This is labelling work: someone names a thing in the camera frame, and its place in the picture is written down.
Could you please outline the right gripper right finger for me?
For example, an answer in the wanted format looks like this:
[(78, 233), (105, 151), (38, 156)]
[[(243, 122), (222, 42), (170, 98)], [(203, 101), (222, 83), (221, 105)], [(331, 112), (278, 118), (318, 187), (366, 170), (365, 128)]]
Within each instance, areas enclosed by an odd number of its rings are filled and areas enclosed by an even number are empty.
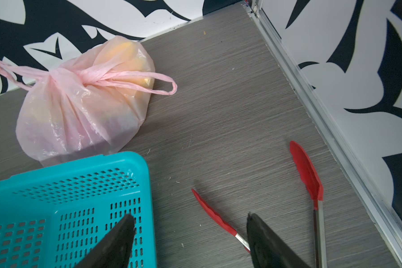
[(257, 214), (248, 214), (246, 229), (255, 268), (308, 267)]

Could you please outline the pink plastic bag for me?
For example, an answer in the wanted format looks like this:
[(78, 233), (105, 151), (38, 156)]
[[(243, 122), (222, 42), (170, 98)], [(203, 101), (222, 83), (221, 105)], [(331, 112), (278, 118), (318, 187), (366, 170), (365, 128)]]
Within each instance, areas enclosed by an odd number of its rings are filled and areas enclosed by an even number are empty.
[[(24, 153), (43, 166), (120, 151), (144, 123), (152, 94), (173, 95), (174, 80), (157, 73), (136, 41), (116, 36), (48, 71), (0, 61), (0, 75), (31, 78), (16, 137)], [(154, 89), (157, 80), (170, 91)]]

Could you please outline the teal plastic basket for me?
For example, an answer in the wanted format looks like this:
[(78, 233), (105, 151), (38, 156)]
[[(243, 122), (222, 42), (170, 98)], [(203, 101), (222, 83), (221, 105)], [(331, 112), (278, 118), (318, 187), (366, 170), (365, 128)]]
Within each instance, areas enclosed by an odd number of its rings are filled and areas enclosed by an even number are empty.
[(128, 266), (157, 266), (149, 168), (133, 152), (98, 155), (0, 181), (0, 268), (73, 268), (126, 215)]

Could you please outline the red kitchen tongs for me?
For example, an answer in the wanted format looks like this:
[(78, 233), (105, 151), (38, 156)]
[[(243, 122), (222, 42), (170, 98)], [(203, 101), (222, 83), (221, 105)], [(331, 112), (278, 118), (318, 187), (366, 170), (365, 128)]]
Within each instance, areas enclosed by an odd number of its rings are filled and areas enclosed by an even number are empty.
[[(289, 151), (292, 154), (293, 161), (297, 167), (301, 181), (305, 184), (306, 189), (313, 201), (313, 222), (314, 222), (314, 256), (317, 268), (326, 268), (327, 250), (326, 250), (326, 233), (323, 209), (324, 188), (316, 169), (310, 160), (306, 151), (295, 141), (289, 143)], [(251, 254), (248, 238), (244, 239), (229, 223), (223, 220), (207, 202), (194, 190), (192, 193), (204, 209), (206, 214), (225, 231), (237, 238)]]

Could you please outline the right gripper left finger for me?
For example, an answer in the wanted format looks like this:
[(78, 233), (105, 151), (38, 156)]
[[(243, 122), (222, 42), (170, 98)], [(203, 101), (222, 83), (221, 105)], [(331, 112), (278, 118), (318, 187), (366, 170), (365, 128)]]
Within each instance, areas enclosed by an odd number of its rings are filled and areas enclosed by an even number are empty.
[(76, 268), (127, 268), (135, 237), (135, 219), (125, 215)]

